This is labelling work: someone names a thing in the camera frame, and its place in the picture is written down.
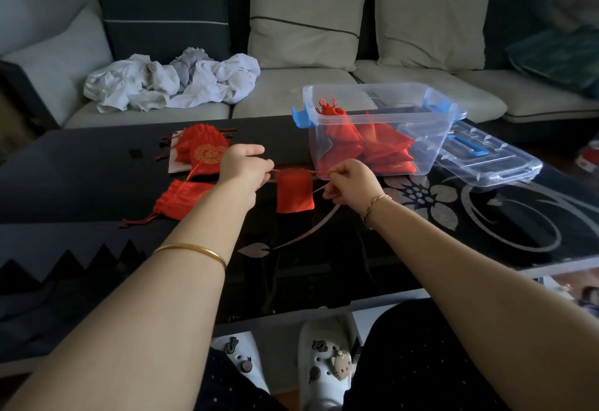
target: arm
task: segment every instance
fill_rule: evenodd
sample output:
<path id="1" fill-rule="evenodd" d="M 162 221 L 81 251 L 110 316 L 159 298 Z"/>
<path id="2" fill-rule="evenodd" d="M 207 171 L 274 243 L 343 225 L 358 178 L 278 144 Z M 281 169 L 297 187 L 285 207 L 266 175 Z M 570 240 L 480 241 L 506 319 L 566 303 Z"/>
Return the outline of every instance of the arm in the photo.
<path id="1" fill-rule="evenodd" d="M 190 243 L 229 261 L 255 191 L 273 161 L 237 144 L 219 183 L 165 243 Z M 50 354 L 5 410 L 191 410 L 204 373 L 225 273 L 189 250 L 151 256 Z"/>
<path id="2" fill-rule="evenodd" d="M 325 198 L 361 216 L 384 193 L 360 162 L 331 171 Z M 422 283 L 512 409 L 587 409 L 599 403 L 595 318 L 389 198 L 372 205 L 367 224 Z"/>

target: sofa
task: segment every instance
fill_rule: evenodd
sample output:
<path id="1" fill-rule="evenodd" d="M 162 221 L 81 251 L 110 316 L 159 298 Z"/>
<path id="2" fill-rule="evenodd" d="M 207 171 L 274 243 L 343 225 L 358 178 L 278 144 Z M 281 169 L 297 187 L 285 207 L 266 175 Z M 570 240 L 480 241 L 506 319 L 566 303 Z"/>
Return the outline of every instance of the sofa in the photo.
<path id="1" fill-rule="evenodd" d="M 234 106 L 207 103 L 184 110 L 166 108 L 149 112 L 127 110 L 100 113 L 96 103 L 86 101 L 81 94 L 87 74 L 115 59 L 122 59 L 124 53 L 134 51 L 137 46 L 144 46 L 131 44 L 131 41 L 123 42 L 113 31 L 126 25 L 115 26 L 110 21 L 110 15 L 114 17 L 131 13 L 114 14 L 115 8 L 109 6 L 110 0 L 100 0 L 100 3 L 102 13 L 84 7 L 62 34 L 0 59 L 0 73 L 19 94 L 28 115 L 37 124 L 46 128 L 70 129 L 277 116 L 289 114 L 291 107 L 303 106 L 301 90 L 304 85 L 359 85 L 408 80 L 426 83 L 454 99 L 467 110 L 470 123 L 506 142 L 569 139 L 583 143 L 599 126 L 599 101 L 522 75 L 509 65 L 505 68 L 487 69 L 485 66 L 482 70 L 457 72 L 418 66 L 381 65 L 377 62 L 376 0 L 363 2 L 359 35 L 356 35 L 359 38 L 355 63 L 350 68 L 262 67 L 255 89 Z M 200 36 L 204 34 L 203 42 L 185 43 L 186 46 L 206 48 L 217 59 L 235 53 L 248 53 L 251 0 L 226 0 L 224 3 L 225 12 L 207 15 L 225 21 L 206 23 L 219 23 L 225 28 L 218 33 L 197 33 Z M 490 23 L 490 15 L 489 7 L 485 28 Z M 140 29 L 138 34 L 143 35 L 143 30 Z M 163 38 L 165 34 L 169 34 L 168 31 L 161 30 L 158 37 Z M 222 43 L 214 51 L 210 50 L 209 43 L 216 40 L 213 38 L 215 34 L 227 36 L 227 50 L 223 50 Z M 485 32 L 485 39 L 490 40 L 490 37 L 491 34 Z M 177 40 L 188 39 L 183 36 Z M 172 41 L 174 47 L 178 46 L 177 40 Z M 183 48 L 183 44 L 181 42 L 179 49 Z M 168 62 L 168 58 L 174 58 L 173 53 L 160 50 L 157 54 L 162 62 Z"/>

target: white cloth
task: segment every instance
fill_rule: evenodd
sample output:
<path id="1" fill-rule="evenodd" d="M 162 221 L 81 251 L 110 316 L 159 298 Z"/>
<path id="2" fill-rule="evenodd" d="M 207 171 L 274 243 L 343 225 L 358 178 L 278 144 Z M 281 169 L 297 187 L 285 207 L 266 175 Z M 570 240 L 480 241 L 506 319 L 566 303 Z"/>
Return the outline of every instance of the white cloth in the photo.
<path id="1" fill-rule="evenodd" d="M 258 61 L 239 53 L 218 62 L 211 60 L 202 49 L 203 56 L 195 63 L 192 82 L 182 93 L 175 67 L 151 61 L 147 55 L 131 55 L 88 75 L 83 95 L 98 102 L 101 113 L 108 107 L 127 110 L 128 106 L 143 111 L 162 109 L 188 109 L 207 102 L 236 104 L 254 89 L 260 75 Z"/>

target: gold bangle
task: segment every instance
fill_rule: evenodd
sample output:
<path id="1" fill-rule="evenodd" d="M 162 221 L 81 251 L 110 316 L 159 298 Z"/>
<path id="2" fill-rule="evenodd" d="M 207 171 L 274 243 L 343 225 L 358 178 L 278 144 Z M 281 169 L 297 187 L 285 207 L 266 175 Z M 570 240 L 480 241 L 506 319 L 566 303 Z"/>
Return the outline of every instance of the gold bangle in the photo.
<path id="1" fill-rule="evenodd" d="M 362 222 L 364 225 L 366 225 L 366 217 L 368 217 L 368 214 L 370 214 L 370 210 L 372 209 L 373 204 L 380 200 L 381 198 L 390 198 L 391 200 L 393 200 L 393 198 L 391 198 L 390 196 L 388 196 L 387 194 L 383 194 L 381 196 L 377 196 L 373 201 L 370 202 L 370 204 L 368 205 L 368 209 L 366 210 L 366 213 L 364 214 L 364 217 L 362 218 Z"/>
<path id="2" fill-rule="evenodd" d="M 160 246 L 159 248 L 154 250 L 154 253 L 156 254 L 156 253 L 160 252 L 161 250 L 169 250 L 169 249 L 193 250 L 194 252 L 198 252 L 200 254 L 207 255 L 211 258 L 214 258 L 219 263 L 221 263 L 223 265 L 223 269 L 226 272 L 226 263 L 222 256 L 220 256 L 216 252 L 213 252 L 210 249 L 207 249 L 205 247 L 200 247 L 200 246 L 197 246 L 194 244 L 164 244 L 163 246 Z"/>

